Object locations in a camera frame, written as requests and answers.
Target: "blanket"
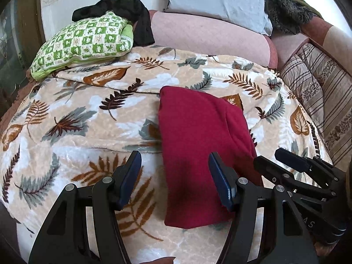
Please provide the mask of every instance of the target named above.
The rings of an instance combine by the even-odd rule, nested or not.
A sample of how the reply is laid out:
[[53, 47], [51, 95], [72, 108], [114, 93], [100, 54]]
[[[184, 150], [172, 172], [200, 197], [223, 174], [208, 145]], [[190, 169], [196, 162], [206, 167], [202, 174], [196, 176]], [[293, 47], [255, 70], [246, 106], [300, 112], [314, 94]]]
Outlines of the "blanket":
[[[316, 126], [273, 72], [240, 57], [134, 47], [108, 63], [53, 73], [33, 87], [3, 133], [0, 199], [33, 240], [65, 185], [92, 185], [139, 150], [137, 185], [130, 203], [116, 212], [132, 263], [163, 256], [175, 256], [175, 263], [216, 262], [230, 223], [194, 229], [164, 225], [167, 186], [157, 113], [165, 85], [204, 91], [240, 107], [258, 155], [283, 166], [274, 157], [283, 147], [331, 163]], [[262, 212], [250, 259], [258, 254]], [[91, 209], [87, 222], [90, 247], [98, 255]]]

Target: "screw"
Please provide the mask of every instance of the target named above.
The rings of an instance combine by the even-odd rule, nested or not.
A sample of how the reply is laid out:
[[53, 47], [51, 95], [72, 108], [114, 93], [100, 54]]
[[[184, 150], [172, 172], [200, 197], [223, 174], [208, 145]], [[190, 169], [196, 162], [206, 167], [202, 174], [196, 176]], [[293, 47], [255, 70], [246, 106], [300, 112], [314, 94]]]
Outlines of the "screw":
[[282, 185], [277, 185], [276, 190], [282, 193], [283, 191], [285, 191], [285, 188]]
[[67, 191], [71, 191], [75, 188], [75, 186], [73, 184], [68, 184], [66, 187], [65, 187], [65, 190]]
[[238, 179], [238, 182], [239, 182], [240, 184], [247, 184], [247, 183], [248, 183], [248, 180], [247, 180], [246, 178], [239, 178], [239, 179]]
[[103, 183], [108, 184], [112, 182], [112, 177], [105, 177], [103, 178]]

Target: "green pillowcase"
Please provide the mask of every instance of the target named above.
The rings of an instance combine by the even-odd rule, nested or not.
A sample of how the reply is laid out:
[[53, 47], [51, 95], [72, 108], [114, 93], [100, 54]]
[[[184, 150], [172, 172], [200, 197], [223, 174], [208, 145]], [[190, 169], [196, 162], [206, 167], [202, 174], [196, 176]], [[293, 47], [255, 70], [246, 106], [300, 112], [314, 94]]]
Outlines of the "green pillowcase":
[[112, 11], [64, 27], [42, 45], [30, 69], [35, 80], [82, 61], [120, 57], [133, 46], [132, 26]]

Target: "red cloth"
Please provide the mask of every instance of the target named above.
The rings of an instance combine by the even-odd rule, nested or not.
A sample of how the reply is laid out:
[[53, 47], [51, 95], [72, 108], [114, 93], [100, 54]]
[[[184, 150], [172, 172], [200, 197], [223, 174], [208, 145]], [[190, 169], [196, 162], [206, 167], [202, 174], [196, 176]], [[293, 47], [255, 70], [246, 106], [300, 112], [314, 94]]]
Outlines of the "red cloth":
[[168, 184], [165, 225], [194, 228], [229, 220], [208, 168], [211, 152], [256, 185], [257, 156], [247, 122], [236, 105], [196, 90], [160, 91], [159, 128]]

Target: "black fur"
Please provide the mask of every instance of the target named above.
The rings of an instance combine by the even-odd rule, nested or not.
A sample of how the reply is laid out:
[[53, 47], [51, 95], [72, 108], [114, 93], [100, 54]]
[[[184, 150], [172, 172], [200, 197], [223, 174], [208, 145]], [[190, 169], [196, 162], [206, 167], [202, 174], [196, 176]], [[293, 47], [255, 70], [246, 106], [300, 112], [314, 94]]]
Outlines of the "black fur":
[[300, 33], [300, 25], [313, 18], [309, 9], [292, 0], [268, 0], [267, 11], [273, 28], [286, 34]]

